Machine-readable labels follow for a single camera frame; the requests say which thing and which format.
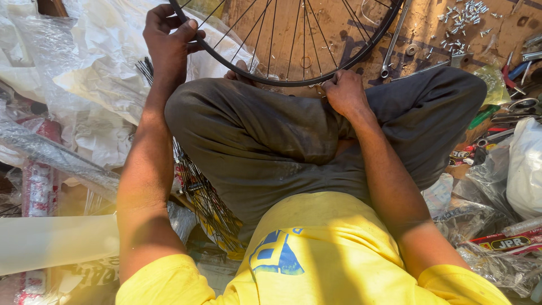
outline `leg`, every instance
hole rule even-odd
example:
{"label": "leg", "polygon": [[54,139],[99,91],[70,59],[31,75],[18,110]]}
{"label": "leg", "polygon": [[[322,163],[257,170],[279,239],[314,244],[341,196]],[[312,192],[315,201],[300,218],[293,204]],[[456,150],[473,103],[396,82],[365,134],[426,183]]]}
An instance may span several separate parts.
{"label": "leg", "polygon": [[337,149],[337,119],[319,99],[260,90],[239,81],[201,79],[167,102],[167,124],[209,179],[249,239],[279,200],[322,189]]}
{"label": "leg", "polygon": [[[486,84],[445,67],[366,91],[382,130],[420,190],[438,180],[486,97]],[[348,122],[339,120],[339,125]],[[349,193],[370,204],[358,145],[325,167],[328,190]]]}

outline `hand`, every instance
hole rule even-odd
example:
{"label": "hand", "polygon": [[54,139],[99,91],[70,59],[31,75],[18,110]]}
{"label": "hand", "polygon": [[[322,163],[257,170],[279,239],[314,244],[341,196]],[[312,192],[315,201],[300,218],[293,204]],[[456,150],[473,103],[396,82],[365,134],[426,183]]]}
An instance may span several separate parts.
{"label": "hand", "polygon": [[354,71],[339,70],[321,85],[333,109],[350,121],[360,113],[375,116],[369,108],[362,81],[362,76]]}
{"label": "hand", "polygon": [[[143,38],[149,48],[149,55],[154,67],[153,87],[173,91],[186,81],[186,57],[203,48],[195,39],[198,24],[194,19],[181,25],[170,4],[161,4],[147,13]],[[197,33],[205,38],[205,32]]]}

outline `foot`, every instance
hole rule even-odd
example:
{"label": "foot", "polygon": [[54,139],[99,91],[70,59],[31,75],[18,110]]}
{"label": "foot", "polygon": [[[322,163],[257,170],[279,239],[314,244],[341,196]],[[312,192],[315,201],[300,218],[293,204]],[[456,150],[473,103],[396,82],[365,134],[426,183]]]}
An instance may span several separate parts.
{"label": "foot", "polygon": [[[247,64],[245,63],[244,60],[241,60],[239,59],[237,61],[237,63],[235,64],[235,66],[237,68],[240,68],[241,70],[244,70],[244,71],[247,71],[248,72],[248,67],[247,67]],[[238,80],[238,81],[241,81],[247,85],[250,85],[250,86],[254,86],[256,87],[256,85],[254,84],[254,82],[238,73],[235,73],[234,71],[232,70],[229,70],[225,75],[224,75],[224,78],[225,79],[231,79],[231,80]]]}

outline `pliers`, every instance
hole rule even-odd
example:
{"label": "pliers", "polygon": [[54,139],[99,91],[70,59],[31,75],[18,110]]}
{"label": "pliers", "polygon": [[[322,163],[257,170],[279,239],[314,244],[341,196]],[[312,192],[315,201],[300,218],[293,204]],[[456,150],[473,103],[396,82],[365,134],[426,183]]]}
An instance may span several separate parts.
{"label": "pliers", "polygon": [[510,78],[508,78],[508,72],[510,71],[510,62],[512,61],[512,55],[514,55],[514,51],[510,52],[510,55],[508,56],[508,61],[502,67],[502,70],[501,70],[502,77],[505,80],[506,86],[512,89],[515,89],[516,91],[518,91],[519,93],[523,95],[526,95],[526,93],[523,90],[521,90]]}

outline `wrench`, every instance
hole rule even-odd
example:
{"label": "wrench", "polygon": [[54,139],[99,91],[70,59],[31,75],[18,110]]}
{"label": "wrench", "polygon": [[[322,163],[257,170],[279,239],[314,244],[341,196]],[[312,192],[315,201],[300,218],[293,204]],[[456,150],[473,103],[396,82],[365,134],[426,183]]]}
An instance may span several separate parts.
{"label": "wrench", "polygon": [[397,28],[395,29],[395,33],[393,34],[393,37],[391,38],[390,48],[388,49],[386,58],[384,58],[384,63],[382,63],[382,69],[380,70],[380,76],[382,78],[388,78],[388,76],[390,76],[390,71],[388,70],[388,64],[390,63],[391,52],[393,52],[393,48],[395,47],[395,43],[397,42],[397,38],[399,37],[399,31],[403,27],[403,22],[405,21],[405,17],[407,16],[410,3],[412,3],[412,0],[406,0],[404,2],[403,11],[401,12],[401,17],[399,18],[399,22],[397,22]]}
{"label": "wrench", "polygon": [[500,137],[503,137],[503,136],[512,134],[512,133],[514,132],[514,130],[515,130],[515,128],[511,128],[511,129],[508,129],[508,130],[499,132],[499,133],[497,133],[497,134],[491,135],[491,136],[489,136],[489,137],[487,137],[487,138],[481,138],[480,140],[478,140],[477,145],[478,145],[479,147],[484,146],[484,145],[486,145],[489,141],[491,141],[491,140],[493,140],[493,139],[497,139],[497,138],[500,138]]}

